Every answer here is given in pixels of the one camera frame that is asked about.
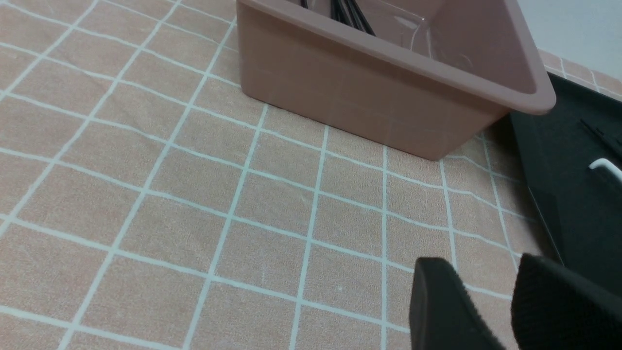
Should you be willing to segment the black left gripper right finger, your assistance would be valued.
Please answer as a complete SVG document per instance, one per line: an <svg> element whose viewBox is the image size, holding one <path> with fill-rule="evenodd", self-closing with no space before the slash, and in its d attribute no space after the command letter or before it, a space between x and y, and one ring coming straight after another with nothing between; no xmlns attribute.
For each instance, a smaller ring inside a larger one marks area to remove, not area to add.
<svg viewBox="0 0 622 350"><path fill-rule="evenodd" d="M619 350L622 302L561 264L524 253L511 325L522 350Z"/></svg>

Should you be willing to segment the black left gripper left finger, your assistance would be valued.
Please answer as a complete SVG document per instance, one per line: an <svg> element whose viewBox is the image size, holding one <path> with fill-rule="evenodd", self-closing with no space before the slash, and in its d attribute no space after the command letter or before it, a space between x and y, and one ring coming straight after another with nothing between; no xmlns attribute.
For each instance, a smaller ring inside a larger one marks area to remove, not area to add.
<svg viewBox="0 0 622 350"><path fill-rule="evenodd" d="M503 350L453 266L440 257L415 262L409 326L414 350Z"/></svg>

